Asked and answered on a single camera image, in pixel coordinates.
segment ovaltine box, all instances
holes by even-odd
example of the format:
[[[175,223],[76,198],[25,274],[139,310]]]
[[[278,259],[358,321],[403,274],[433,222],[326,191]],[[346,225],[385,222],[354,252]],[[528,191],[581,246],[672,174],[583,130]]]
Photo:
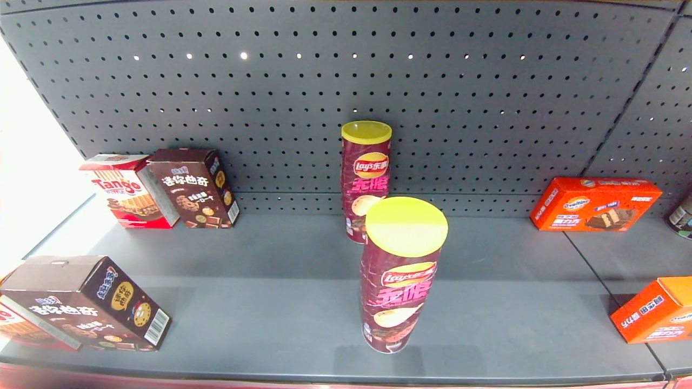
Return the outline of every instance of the ovaltine box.
[[[531,220],[539,230],[627,231],[661,193],[643,179],[555,177]]]
[[[99,154],[80,167],[128,228],[171,228],[178,213],[147,167],[148,155]]]
[[[216,150],[161,149],[149,167],[187,227],[233,227],[240,209]]]
[[[30,257],[0,293],[97,350],[157,350],[170,317],[110,258]]]
[[[627,343],[692,339],[692,276],[659,278],[610,319]]]

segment yellow lid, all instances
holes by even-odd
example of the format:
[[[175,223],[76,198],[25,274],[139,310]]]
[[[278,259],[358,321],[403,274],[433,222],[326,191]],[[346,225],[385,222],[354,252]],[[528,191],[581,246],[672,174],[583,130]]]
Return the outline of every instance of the yellow lid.
[[[384,251],[418,258],[442,247],[448,226],[442,211],[431,203],[412,197],[389,197],[367,212],[365,230]]]
[[[385,123],[360,120],[344,124],[341,137],[359,145],[376,145],[392,137],[392,128]]]

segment lay's logo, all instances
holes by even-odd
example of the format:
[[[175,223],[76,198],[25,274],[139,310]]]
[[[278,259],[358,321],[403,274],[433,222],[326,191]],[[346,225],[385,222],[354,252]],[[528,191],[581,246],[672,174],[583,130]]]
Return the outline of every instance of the lay's logo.
[[[692,312],[687,312],[686,314],[682,316],[678,316],[677,318],[672,318],[671,323],[684,323],[686,321],[692,320]]]
[[[382,275],[382,286],[399,288],[417,284],[433,277],[436,270],[437,262],[419,262],[394,267]]]
[[[387,166],[389,166],[388,156],[380,152],[372,152],[358,157],[353,164],[353,171],[362,179],[374,179],[385,174]]]
[[[589,201],[591,200],[589,200],[589,198],[586,196],[572,197],[567,203],[565,203],[563,208],[568,211],[575,211],[584,208],[584,206],[588,204]]]

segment orange box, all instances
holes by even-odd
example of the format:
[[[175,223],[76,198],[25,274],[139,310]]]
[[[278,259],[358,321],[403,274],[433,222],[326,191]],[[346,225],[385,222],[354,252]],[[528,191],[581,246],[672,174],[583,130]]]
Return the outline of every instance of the orange box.
[[[555,177],[531,220],[543,231],[627,231],[661,194],[643,179]]]
[[[692,339],[692,276],[658,278],[610,320],[627,343]]]

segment lay's chip can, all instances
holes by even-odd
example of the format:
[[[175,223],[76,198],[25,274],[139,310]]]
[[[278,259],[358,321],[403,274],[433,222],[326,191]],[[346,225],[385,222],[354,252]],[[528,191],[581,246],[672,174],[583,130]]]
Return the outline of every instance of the lay's chip can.
[[[365,217],[361,314],[365,341],[376,351],[401,351],[418,322],[437,272],[447,219],[430,203],[389,197]]]
[[[365,215],[389,193],[390,139],[385,123],[361,120],[341,127],[341,194],[346,233],[365,243]]]

